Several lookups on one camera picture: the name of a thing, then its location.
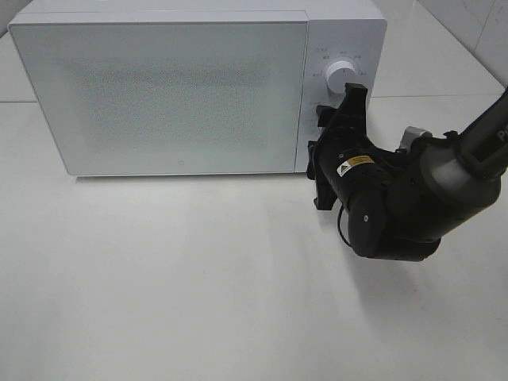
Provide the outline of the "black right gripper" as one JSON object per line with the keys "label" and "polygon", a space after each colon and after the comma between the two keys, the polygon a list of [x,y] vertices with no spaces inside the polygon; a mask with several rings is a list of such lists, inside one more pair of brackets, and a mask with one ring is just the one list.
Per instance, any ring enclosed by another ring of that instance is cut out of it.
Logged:
{"label": "black right gripper", "polygon": [[307,143],[306,176],[314,181],[317,210],[331,210],[340,201],[346,210],[356,205],[387,209],[387,188],[397,175],[397,153],[375,146],[366,132],[368,89],[344,85],[341,104],[319,105],[321,134]]}

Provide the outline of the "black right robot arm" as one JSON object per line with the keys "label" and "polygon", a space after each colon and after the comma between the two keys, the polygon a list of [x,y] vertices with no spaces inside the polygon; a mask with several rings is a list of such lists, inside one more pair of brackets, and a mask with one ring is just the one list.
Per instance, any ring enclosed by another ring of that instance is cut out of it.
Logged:
{"label": "black right robot arm", "polygon": [[442,237],[491,206],[507,169],[507,97],[464,131],[442,138],[409,127],[393,152],[366,130],[366,87],[348,83],[338,107],[318,106],[318,139],[308,143],[307,177],[318,210],[340,205],[340,231],[355,254],[419,262]]}

